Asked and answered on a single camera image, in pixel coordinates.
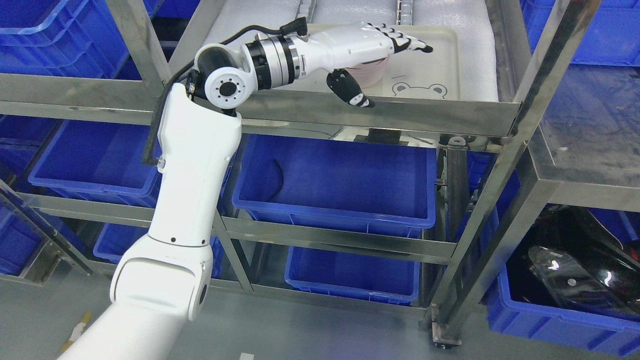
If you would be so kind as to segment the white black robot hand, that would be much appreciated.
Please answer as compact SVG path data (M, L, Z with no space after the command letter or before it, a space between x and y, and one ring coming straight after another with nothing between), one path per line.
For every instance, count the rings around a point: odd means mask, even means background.
M353 107L372 108L374 102L347 71L357 65L384 60L403 51L431 53L434 48L412 35L384 23L355 22L331 27L292 39L298 64L295 79L304 79L320 69L327 71L326 84L343 102Z

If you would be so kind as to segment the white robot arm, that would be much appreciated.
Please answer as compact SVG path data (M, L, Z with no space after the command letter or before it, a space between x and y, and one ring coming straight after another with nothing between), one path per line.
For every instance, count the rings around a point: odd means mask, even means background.
M62 360L164 360L202 309L213 269L210 246L222 182L242 139L235 109L259 88L295 77L290 50L233 52L250 31L276 41L305 36L306 18L278 29L242 28L199 49L169 80L151 121L143 160L162 175L147 233L125 251L110 283L110 306L60 355Z

